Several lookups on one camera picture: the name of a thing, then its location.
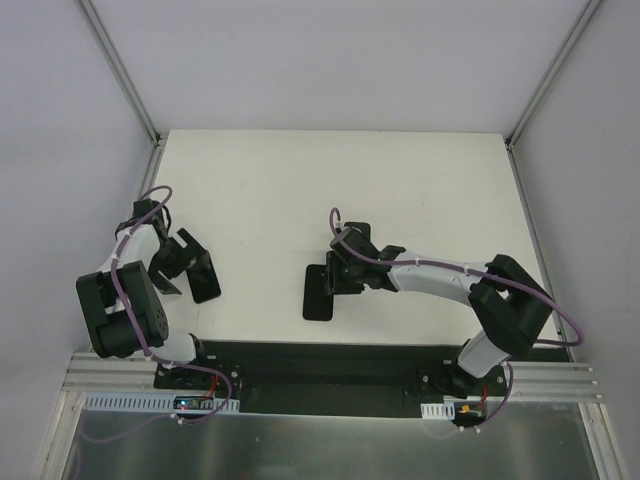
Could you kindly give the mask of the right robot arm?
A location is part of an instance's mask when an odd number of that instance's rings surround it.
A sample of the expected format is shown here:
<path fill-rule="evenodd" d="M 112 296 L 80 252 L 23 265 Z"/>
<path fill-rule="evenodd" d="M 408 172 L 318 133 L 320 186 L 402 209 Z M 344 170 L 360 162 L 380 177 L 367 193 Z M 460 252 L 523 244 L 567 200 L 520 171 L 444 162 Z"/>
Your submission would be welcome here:
<path fill-rule="evenodd" d="M 489 372 L 538 341 L 552 307 L 542 287 L 512 257 L 466 266 L 421 257 L 403 247 L 377 249 L 370 228 L 348 222 L 332 229 L 327 254 L 328 296 L 365 288 L 422 293 L 470 308 L 481 331 L 466 341 L 451 363 L 429 376 L 439 392 L 464 399 L 481 388 Z"/>

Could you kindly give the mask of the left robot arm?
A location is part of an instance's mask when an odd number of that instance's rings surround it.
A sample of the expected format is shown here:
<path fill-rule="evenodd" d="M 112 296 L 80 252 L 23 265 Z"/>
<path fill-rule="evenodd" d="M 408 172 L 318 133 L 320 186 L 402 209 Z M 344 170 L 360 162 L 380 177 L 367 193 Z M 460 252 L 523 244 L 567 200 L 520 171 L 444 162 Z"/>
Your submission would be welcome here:
<path fill-rule="evenodd" d="M 80 276 L 76 292 L 93 351 L 101 358 L 127 358 L 141 351 L 165 361 L 188 388 L 211 377 L 204 346 L 193 333 L 173 330 L 162 299 L 182 291 L 184 275 L 195 304 L 221 296 L 210 253 L 186 229 L 170 235 L 168 207 L 149 198 L 133 203 L 131 217 L 115 231 L 111 256 L 98 271 Z"/>

